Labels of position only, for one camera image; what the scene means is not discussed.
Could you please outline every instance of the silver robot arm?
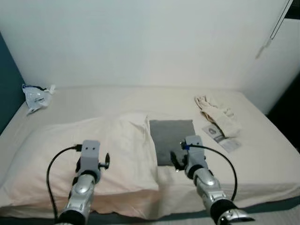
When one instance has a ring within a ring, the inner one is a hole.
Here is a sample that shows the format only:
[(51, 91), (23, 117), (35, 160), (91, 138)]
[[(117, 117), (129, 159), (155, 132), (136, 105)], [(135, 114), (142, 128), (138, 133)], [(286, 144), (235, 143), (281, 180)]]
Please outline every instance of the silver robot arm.
[(109, 155), (105, 163), (98, 162), (100, 143), (84, 141), (81, 157), (77, 162), (77, 177), (74, 178), (69, 200), (58, 218), (58, 225), (86, 225), (93, 200), (94, 186), (100, 181), (100, 167), (109, 167)]
[(182, 149), (187, 150), (180, 165), (176, 155), (171, 152), (171, 160), (177, 171), (184, 170), (188, 178), (194, 181), (198, 195), (202, 198), (208, 215), (217, 225), (231, 223), (257, 224), (245, 211), (239, 209), (231, 200), (226, 198), (219, 181), (208, 169), (205, 161), (201, 138), (197, 135), (188, 136), (181, 143)]

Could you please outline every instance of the white pillowcase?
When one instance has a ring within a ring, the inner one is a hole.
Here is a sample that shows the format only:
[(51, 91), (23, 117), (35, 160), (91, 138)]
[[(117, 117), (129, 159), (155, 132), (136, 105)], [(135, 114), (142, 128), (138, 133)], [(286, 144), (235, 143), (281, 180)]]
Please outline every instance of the white pillowcase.
[[(50, 210), (47, 167), (59, 151), (84, 140), (100, 142), (101, 162), (107, 152), (111, 159), (109, 169), (101, 170), (91, 208), (99, 213), (114, 211), (146, 218), (151, 202), (158, 199), (157, 160), (147, 116), (140, 113), (51, 125), (31, 133), (14, 156), (1, 185), (0, 207), (29, 205)], [(52, 165), (50, 184), (59, 210), (67, 202), (79, 157), (80, 152), (69, 150)]]

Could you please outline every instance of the white glove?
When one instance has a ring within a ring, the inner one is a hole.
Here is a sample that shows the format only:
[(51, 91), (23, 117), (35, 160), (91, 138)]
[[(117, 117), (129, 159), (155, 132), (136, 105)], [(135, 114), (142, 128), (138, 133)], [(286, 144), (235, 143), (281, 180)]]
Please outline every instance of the white glove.
[(215, 123), (225, 137), (236, 137), (239, 135), (241, 125), (230, 108), (222, 108), (213, 97), (209, 96), (195, 97), (195, 102), (207, 120)]

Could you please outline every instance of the white bed sheet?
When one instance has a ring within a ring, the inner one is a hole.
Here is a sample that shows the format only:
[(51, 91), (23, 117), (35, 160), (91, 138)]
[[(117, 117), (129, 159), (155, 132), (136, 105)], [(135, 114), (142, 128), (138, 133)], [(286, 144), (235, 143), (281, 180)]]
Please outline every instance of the white bed sheet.
[[(232, 108), (243, 130), (237, 140), (242, 147), (228, 154), (202, 131), (208, 121), (194, 103), (194, 95), (212, 94)], [(26, 116), (23, 104), (0, 136), (0, 180), (10, 165), (14, 151), (32, 130), (48, 124), (68, 123), (107, 114), (143, 111), (150, 119), (193, 119), (203, 144), (229, 157), (237, 171), (239, 187), (235, 203), (246, 207), (300, 195), (300, 154), (280, 131), (241, 93), (229, 90), (159, 87), (81, 87), (57, 90), (48, 108)], [(226, 162), (205, 152), (207, 162), (222, 188), (230, 196), (233, 174)], [(153, 205), (148, 218), (170, 213), (203, 210), (191, 180), (172, 167), (158, 167), (161, 201)], [(6, 215), (32, 217), (46, 215), (28, 207), (7, 209)]]

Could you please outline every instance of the gray towel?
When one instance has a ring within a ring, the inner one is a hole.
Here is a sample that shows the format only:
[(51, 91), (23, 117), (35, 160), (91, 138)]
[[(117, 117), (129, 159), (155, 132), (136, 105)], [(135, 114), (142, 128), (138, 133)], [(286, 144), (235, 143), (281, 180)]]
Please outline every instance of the gray towel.
[(186, 151), (181, 149), (180, 142), (186, 136), (195, 135), (195, 130), (192, 120), (150, 120), (150, 133), (155, 144), (157, 165), (173, 165), (170, 151), (181, 163)]

